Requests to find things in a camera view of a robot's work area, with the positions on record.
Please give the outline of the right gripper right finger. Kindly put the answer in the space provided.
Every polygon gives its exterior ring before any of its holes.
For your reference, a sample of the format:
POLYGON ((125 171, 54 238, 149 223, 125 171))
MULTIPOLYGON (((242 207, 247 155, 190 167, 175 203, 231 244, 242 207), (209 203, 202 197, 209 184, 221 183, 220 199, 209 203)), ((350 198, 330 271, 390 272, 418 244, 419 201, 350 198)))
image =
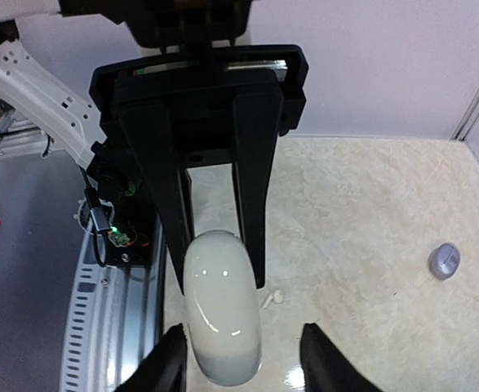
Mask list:
POLYGON ((348 361, 316 323, 303 326, 299 360, 305 391, 380 391, 348 361))

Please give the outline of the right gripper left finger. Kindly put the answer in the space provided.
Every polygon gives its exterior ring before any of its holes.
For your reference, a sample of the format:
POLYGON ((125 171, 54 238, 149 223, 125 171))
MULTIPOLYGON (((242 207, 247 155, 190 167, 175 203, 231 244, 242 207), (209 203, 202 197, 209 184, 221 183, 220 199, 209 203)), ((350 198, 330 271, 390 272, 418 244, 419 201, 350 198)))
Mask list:
POLYGON ((168 329, 128 380, 115 392, 171 391, 187 389, 188 345, 183 324, 168 329))

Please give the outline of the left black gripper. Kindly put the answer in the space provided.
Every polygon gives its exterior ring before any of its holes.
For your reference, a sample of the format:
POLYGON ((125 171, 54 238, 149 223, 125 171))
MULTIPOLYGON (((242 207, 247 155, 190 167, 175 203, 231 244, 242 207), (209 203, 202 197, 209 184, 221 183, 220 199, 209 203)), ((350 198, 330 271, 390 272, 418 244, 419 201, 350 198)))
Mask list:
POLYGON ((277 138, 298 127, 308 62, 296 45, 214 48, 99 67, 90 94, 105 141, 97 165, 139 167, 161 219, 180 290, 193 239, 184 167, 233 164, 240 235, 265 285, 265 216, 277 138))

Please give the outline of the white earbud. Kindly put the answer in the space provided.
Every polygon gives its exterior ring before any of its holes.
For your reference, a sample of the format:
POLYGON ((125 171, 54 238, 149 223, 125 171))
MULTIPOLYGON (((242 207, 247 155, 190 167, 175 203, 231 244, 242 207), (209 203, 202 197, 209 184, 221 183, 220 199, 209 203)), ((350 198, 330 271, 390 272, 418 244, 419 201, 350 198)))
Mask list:
POLYGON ((284 300, 285 293, 280 289, 275 289, 265 297, 260 308, 266 310, 271 304, 280 305, 284 300))

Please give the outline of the white earbud charging case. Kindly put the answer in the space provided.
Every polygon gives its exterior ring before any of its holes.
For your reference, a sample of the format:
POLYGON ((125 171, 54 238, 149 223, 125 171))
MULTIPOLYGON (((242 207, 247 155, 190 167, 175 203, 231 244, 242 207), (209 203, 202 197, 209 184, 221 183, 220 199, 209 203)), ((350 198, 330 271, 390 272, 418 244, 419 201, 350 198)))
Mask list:
POLYGON ((262 328, 255 276, 243 242, 224 230, 197 236, 184 258, 186 323, 203 375, 223 387, 259 371, 262 328))

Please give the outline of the purple earbud charging case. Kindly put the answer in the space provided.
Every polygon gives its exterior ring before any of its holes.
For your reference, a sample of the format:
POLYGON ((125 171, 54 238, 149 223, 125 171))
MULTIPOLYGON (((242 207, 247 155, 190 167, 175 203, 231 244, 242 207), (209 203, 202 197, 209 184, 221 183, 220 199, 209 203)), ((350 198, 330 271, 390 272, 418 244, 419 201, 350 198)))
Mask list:
POLYGON ((430 253, 428 268, 437 280, 444 281, 455 275, 460 260, 459 249, 453 243, 443 243, 430 253))

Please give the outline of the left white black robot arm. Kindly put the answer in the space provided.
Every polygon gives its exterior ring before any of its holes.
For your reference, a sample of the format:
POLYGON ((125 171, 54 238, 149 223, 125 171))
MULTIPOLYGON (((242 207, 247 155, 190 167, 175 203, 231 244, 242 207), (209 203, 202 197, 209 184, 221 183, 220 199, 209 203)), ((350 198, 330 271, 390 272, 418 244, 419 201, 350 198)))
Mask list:
POLYGON ((193 167, 232 168, 238 228, 265 284, 279 136, 298 127, 308 63, 295 44, 240 46, 249 1, 0 1, 0 99, 79 166, 100 266, 149 267, 162 232, 175 274, 194 238, 193 167), (97 68, 77 96, 29 54, 16 20, 100 15, 154 56, 97 68))

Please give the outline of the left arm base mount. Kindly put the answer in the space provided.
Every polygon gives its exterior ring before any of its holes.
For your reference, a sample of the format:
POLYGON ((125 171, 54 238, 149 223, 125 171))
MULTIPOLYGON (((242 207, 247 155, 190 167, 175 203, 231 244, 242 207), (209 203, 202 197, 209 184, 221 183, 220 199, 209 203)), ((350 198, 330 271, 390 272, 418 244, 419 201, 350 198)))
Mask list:
POLYGON ((156 210, 133 161, 95 155, 81 168, 93 220, 93 249, 101 267, 149 268, 153 263, 156 210))

